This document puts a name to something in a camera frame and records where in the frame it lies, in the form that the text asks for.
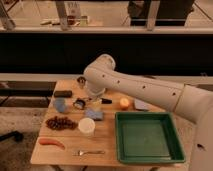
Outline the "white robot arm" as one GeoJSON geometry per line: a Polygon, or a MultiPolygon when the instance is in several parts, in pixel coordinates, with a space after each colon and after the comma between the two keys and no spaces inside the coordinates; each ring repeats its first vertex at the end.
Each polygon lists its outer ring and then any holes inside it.
{"type": "Polygon", "coordinates": [[[83,72],[86,91],[100,97],[105,89],[118,91],[196,124],[189,171],[213,171],[213,92],[195,86],[123,74],[115,71],[115,60],[100,55],[83,72]]]}

